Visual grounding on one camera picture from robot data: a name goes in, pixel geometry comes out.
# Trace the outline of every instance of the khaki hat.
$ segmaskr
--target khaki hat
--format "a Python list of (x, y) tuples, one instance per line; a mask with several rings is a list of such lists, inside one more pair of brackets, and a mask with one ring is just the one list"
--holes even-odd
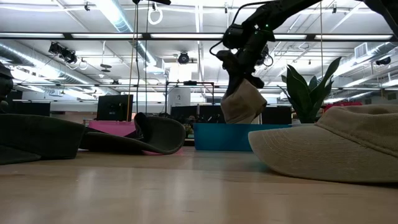
[(398, 182), (398, 105), (332, 107), (315, 125), (251, 132), (249, 142), (284, 175)]
[(266, 106), (266, 99), (246, 79), (243, 79), (233, 94), (224, 96), (221, 100), (221, 109), (227, 124), (251, 124)]

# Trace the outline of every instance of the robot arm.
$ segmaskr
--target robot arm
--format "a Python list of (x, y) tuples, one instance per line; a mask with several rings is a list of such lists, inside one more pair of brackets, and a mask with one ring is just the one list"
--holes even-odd
[[(257, 2), (263, 4), (241, 25), (232, 24), (223, 36), (222, 43), (230, 50), (220, 50), (216, 56), (228, 71), (229, 85), (226, 96), (232, 94), (243, 78), (255, 87), (264, 87), (264, 82), (252, 76), (257, 61), (264, 57), (263, 50), (268, 41), (275, 41), (273, 30), (281, 26), (290, 16), (304, 10), (321, 0), (279, 0)], [(398, 37), (398, 3), (390, 0), (356, 0), (365, 2), (370, 9), (381, 14)]]

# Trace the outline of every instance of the potted plant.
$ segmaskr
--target potted plant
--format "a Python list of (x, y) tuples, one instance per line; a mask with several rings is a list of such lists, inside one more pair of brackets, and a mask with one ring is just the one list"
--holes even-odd
[(301, 76), (293, 66), (287, 66), (287, 75), (282, 75), (282, 81), (287, 85), (287, 91), (282, 91), (287, 95), (287, 99), (293, 106), (300, 122), (302, 124), (311, 124), (315, 122), (315, 118), (322, 106), (323, 100), (330, 94), (333, 81), (333, 74), (340, 65), (341, 57), (334, 60), (322, 81), (318, 84), (316, 76), (312, 77), (310, 83), (307, 84), (303, 76)]

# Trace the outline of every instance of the blue bin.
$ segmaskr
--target blue bin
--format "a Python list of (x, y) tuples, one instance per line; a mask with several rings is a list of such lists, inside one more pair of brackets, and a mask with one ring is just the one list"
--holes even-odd
[(273, 124), (194, 124), (196, 150), (252, 152), (248, 134), (251, 131), (289, 128)]

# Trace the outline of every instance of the table surface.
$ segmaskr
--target table surface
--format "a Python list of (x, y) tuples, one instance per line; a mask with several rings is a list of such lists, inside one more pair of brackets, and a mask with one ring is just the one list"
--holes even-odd
[(0, 166), (0, 223), (397, 223), (397, 186), (278, 175), (253, 153), (125, 156)]

